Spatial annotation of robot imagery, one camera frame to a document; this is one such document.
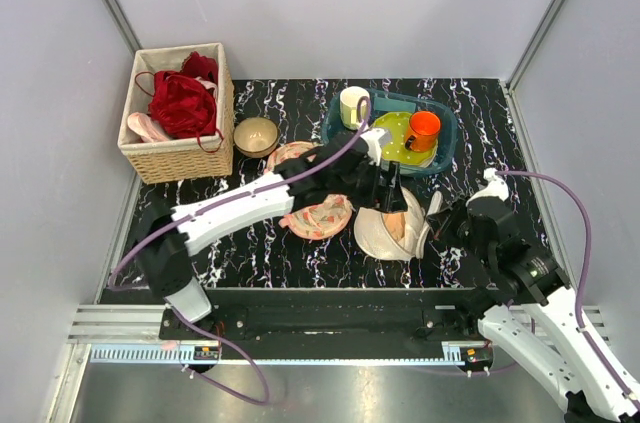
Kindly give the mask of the white mesh cylindrical laundry bag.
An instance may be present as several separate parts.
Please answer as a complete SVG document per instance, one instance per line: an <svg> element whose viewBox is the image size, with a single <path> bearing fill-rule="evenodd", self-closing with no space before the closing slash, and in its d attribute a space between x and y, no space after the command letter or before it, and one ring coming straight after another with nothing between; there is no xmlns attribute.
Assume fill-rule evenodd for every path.
<svg viewBox="0 0 640 423"><path fill-rule="evenodd" d="M360 249L368 256L384 261L410 261L423 257L426 240L431 231L427 217L440 211L443 196L439 191L435 191L428 208L425 209L408 189L403 188L402 192L408 205L405 212L409 238L405 245L397 244L389 235L383 223L384 213L365 208L358 210L354 236Z"/></svg>

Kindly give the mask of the peach beige bra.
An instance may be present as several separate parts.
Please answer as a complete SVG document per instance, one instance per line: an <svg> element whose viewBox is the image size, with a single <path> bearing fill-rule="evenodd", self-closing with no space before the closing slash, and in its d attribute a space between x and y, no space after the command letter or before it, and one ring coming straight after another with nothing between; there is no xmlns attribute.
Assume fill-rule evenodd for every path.
<svg viewBox="0 0 640 423"><path fill-rule="evenodd" d="M384 213L383 223L391 238L399 245L405 245L409 238L407 212Z"/></svg>

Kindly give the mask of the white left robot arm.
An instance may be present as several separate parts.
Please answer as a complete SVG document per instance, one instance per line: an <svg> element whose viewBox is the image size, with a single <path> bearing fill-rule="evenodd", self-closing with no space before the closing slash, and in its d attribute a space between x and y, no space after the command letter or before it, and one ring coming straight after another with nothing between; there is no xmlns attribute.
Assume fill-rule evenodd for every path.
<svg viewBox="0 0 640 423"><path fill-rule="evenodd" d="M316 146L288 158L253 182L200 203L160 211L137 242L136 264L152 294L181 316L196 339L215 329L213 305L191 267L209 244L266 219L282 217L343 196L352 207L399 213L408 205L396 163L383 167L359 140L344 150Z"/></svg>

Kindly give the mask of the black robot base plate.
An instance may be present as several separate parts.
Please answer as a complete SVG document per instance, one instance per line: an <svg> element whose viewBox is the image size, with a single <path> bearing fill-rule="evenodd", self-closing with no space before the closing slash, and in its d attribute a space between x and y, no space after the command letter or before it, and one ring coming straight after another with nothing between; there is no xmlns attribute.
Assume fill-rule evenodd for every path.
<svg viewBox="0 0 640 423"><path fill-rule="evenodd" d="M495 289L216 289L196 326L235 341L268 334L399 333L477 339L476 321L514 301Z"/></svg>

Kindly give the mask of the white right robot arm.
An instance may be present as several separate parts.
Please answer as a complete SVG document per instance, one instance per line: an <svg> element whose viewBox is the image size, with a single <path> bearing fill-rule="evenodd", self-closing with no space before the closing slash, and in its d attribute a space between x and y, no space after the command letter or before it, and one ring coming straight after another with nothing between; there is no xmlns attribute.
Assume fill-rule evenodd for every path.
<svg viewBox="0 0 640 423"><path fill-rule="evenodd" d="M551 395L567 422L636 422L639 383L577 306L553 256L525 240L497 197L458 200L427 218L436 241L464 249L494 288L475 288L454 314L466 339L501 347Z"/></svg>

